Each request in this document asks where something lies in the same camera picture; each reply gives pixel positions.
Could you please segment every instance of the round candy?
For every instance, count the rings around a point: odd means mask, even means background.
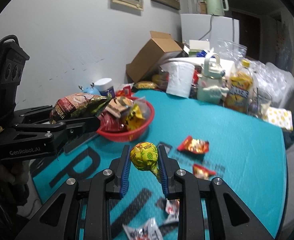
[[[149,142],[138,143],[130,152],[130,160],[140,171],[151,171],[158,177],[157,147]]]

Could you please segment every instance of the refrigerator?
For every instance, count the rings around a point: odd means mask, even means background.
[[[181,14],[182,41],[210,41],[210,48],[218,51],[218,39],[233,41],[239,44],[239,21],[223,16],[207,14]]]

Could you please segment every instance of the yellow bottle cap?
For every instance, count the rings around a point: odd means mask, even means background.
[[[241,60],[241,64],[242,64],[244,67],[250,67],[250,62],[249,62],[247,59],[242,59],[242,60]]]

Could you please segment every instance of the white bottle cap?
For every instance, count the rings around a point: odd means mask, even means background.
[[[95,88],[98,91],[105,91],[113,86],[111,78],[102,78],[95,82]]]

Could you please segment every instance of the brown door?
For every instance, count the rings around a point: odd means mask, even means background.
[[[246,55],[259,60],[260,19],[234,11],[232,17],[239,20],[240,44],[248,48]]]

